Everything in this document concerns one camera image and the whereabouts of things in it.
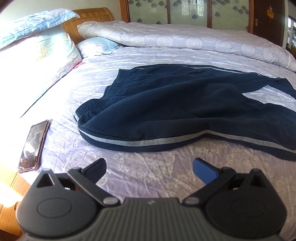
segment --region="pillow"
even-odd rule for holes
[[[119,46],[120,45],[118,43],[102,37],[89,38],[76,45],[82,58],[102,54],[111,54],[111,50],[117,49]]]
[[[20,18],[11,25],[0,29],[0,49],[18,39],[60,25],[71,18],[79,18],[79,15],[64,8],[43,11]]]
[[[0,111],[20,118],[54,83],[81,62],[62,25],[0,50]]]

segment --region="wrinkled satin sheet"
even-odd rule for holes
[[[261,151],[213,139],[202,139],[182,148],[159,153],[105,150],[87,143],[80,136],[73,118],[75,110],[82,103],[103,96],[106,86],[116,78],[118,69],[161,63],[204,64],[287,78],[296,88],[294,72],[239,55],[177,48],[121,47],[110,55],[88,57],[82,61],[85,64],[71,70],[58,81],[21,118],[21,123],[15,125],[19,138],[12,135],[13,142],[5,139],[5,153],[9,154],[6,160],[16,168],[31,125],[52,119],[42,152],[41,168],[22,174],[29,183],[35,180],[43,168],[51,168],[56,173],[66,172],[76,166],[86,167],[103,157],[107,161],[107,172],[97,185],[121,201],[125,197],[178,197],[182,200],[204,186],[192,171],[192,162],[196,157],[219,168],[232,167],[237,172],[260,168],[288,210],[281,236],[285,240],[296,237],[296,162],[280,160]],[[296,111],[296,100],[272,87],[267,86],[245,96]],[[5,156],[2,154],[0,158],[4,160]]]

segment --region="folded comforter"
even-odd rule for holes
[[[181,24],[89,21],[77,26],[84,38],[104,37],[134,47],[171,47],[241,55],[296,71],[295,58],[284,48],[244,31]]]

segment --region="window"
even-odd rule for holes
[[[204,0],[182,0],[182,15],[190,15],[195,10],[199,16],[203,16],[204,4]]]

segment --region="brown door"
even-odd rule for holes
[[[254,0],[253,34],[282,46],[284,28],[284,0]]]

